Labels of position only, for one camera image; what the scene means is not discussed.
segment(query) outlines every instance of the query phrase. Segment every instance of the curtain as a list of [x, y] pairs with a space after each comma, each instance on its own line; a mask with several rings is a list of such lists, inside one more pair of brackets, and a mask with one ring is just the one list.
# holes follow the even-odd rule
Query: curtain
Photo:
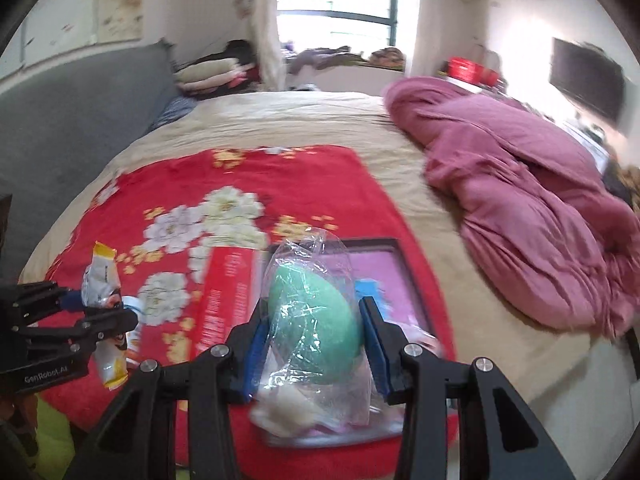
[[286, 68], [278, 36], [278, 0], [251, 0], [250, 38], [258, 56], [264, 89], [284, 90]]
[[443, 0], [398, 0], [396, 45], [406, 55], [406, 75], [433, 75], [442, 62], [442, 6]]

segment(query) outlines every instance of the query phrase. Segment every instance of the green sponge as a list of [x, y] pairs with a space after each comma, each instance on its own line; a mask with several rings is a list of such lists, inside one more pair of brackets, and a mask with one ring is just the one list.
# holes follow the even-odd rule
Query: green sponge
[[292, 374], [316, 384], [344, 380], [360, 355], [362, 330], [340, 291], [294, 263], [280, 264], [269, 290], [276, 354]]

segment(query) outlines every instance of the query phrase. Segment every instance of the red floral blanket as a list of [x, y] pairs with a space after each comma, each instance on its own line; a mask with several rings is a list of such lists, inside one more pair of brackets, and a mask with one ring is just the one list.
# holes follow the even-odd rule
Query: red floral blanket
[[[47, 278], [79, 288], [94, 242], [116, 249], [123, 295], [145, 303], [141, 358], [180, 363], [189, 357], [211, 248], [265, 248], [295, 238], [307, 226], [341, 238], [397, 238], [446, 357], [454, 358], [446, 308], [417, 241], [358, 157], [337, 146], [209, 150], [124, 174], [96, 196]], [[73, 321], [62, 313], [48, 324]], [[81, 380], [43, 393], [84, 430], [117, 394], [102, 386], [93, 364], [90, 370]], [[187, 463], [187, 403], [178, 408], [176, 459]], [[275, 449], [261, 442], [247, 415], [247, 407], [232, 409], [234, 442], [242, 472], [256, 480], [280, 478], [283, 470], [290, 478], [375, 478], [395, 468], [399, 439], [338, 449]]]

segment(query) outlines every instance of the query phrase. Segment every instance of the bed sheet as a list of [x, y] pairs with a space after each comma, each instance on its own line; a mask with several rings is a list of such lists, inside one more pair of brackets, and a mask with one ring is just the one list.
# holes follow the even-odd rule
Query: bed sheet
[[422, 150], [393, 125], [381, 98], [364, 94], [263, 92], [201, 102], [188, 116], [117, 155], [56, 221], [21, 279], [44, 278], [92, 198], [114, 176], [207, 148], [309, 144], [355, 150], [402, 213], [440, 282], [459, 360], [491, 358], [531, 401], [588, 353], [594, 343], [590, 334], [547, 330], [496, 294], [458, 235], [460, 212], [455, 202], [427, 186]]

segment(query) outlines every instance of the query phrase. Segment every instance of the bolt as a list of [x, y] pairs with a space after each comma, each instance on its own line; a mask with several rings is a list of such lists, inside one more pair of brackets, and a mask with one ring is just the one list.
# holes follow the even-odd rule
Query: bolt
[[476, 361], [476, 368], [481, 372], [490, 372], [494, 369], [494, 364], [486, 357], [481, 357]]
[[211, 348], [211, 355], [213, 357], [224, 357], [229, 353], [229, 347], [227, 345], [215, 345]]
[[422, 353], [422, 347], [416, 343], [409, 343], [404, 347], [404, 353], [411, 357], [418, 357]]
[[158, 368], [158, 361], [155, 361], [154, 359], [146, 359], [142, 361], [142, 364], [140, 365], [140, 369], [143, 372], [153, 372], [156, 368]]

